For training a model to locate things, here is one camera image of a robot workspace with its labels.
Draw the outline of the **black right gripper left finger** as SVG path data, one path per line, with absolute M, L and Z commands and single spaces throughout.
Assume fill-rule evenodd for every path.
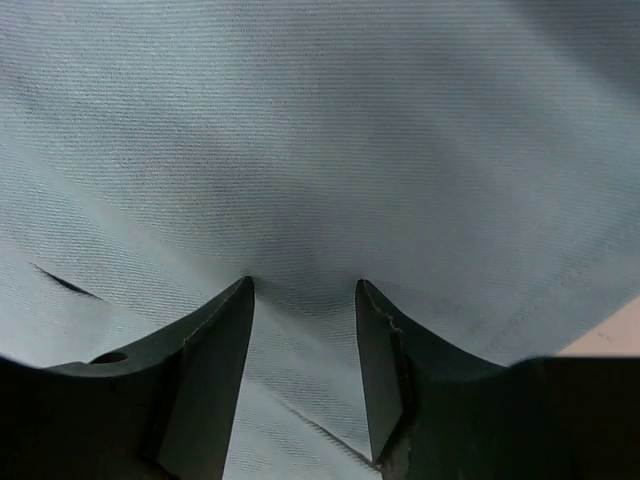
M 243 278 L 88 362 L 1 362 L 5 479 L 219 479 L 254 313 Z

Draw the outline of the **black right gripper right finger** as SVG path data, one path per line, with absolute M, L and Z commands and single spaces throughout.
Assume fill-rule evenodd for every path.
M 386 479 L 635 479 L 639 361 L 500 366 L 442 339 L 371 282 L 355 290 L 372 459 Z

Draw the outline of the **light blue trousers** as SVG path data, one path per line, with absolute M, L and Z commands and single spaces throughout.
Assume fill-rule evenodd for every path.
M 372 479 L 354 290 L 496 363 L 639 350 L 635 1 L 5 1 L 1 351 L 256 285 L 229 479 Z

